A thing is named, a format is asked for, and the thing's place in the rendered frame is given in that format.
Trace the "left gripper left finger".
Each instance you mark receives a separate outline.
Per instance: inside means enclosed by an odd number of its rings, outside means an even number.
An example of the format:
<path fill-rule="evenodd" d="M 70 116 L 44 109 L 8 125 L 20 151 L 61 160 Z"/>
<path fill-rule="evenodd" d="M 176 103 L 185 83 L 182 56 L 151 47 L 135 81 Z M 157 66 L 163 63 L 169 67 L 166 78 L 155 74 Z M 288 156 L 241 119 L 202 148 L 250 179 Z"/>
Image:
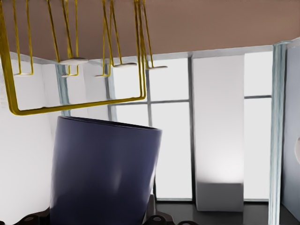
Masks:
<path fill-rule="evenodd" d="M 48 207 L 44 211 L 26 215 L 14 225 L 51 225 L 50 208 Z"/>

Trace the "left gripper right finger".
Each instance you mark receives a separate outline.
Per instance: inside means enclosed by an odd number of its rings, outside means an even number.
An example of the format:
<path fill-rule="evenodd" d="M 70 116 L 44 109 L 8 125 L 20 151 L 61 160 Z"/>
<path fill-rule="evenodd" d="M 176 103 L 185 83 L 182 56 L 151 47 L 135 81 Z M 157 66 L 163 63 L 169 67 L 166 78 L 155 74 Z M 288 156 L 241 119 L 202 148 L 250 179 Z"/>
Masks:
<path fill-rule="evenodd" d="M 175 225 L 173 217 L 156 209 L 155 197 L 150 195 L 142 225 Z"/>

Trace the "dark blue cup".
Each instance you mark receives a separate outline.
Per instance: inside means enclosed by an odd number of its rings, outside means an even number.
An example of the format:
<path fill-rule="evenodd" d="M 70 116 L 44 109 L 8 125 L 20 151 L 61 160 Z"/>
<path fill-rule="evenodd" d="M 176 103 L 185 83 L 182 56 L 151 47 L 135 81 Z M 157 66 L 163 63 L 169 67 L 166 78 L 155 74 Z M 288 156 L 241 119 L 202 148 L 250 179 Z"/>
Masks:
<path fill-rule="evenodd" d="M 141 225 L 162 131 L 60 116 L 52 160 L 51 225 Z"/>

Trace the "silver frame post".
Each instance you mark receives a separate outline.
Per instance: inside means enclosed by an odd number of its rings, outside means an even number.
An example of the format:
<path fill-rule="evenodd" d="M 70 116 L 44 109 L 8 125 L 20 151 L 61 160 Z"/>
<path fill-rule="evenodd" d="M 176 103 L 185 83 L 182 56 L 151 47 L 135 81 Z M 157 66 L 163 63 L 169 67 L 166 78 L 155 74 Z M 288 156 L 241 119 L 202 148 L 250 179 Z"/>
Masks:
<path fill-rule="evenodd" d="M 57 76 L 57 85 L 59 92 L 59 100 L 61 105 L 69 105 L 69 96 L 68 96 L 68 85 L 67 79 L 63 77 L 66 73 L 66 69 L 64 65 L 56 64 L 56 76 Z"/>
<path fill-rule="evenodd" d="M 286 50 L 290 41 L 273 45 L 270 136 L 269 225 L 280 224 L 280 193 L 284 131 Z"/>

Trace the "silver frame beam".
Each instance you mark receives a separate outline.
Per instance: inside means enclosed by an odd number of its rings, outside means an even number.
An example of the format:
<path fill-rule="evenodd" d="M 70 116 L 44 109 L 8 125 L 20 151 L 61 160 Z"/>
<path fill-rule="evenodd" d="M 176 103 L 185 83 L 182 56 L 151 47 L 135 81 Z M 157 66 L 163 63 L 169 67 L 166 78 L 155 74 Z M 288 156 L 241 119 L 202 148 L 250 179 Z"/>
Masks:
<path fill-rule="evenodd" d="M 170 59 L 181 59 L 181 58 L 189 58 L 189 57 L 192 59 L 198 59 L 198 58 L 210 58 L 210 57 L 235 56 L 235 55 L 244 55 L 246 53 L 270 52 L 270 51 L 273 51 L 273 45 L 246 46 L 246 47 L 235 47 L 235 48 L 214 49 L 214 50 L 154 54 L 153 60 L 170 60 Z"/>

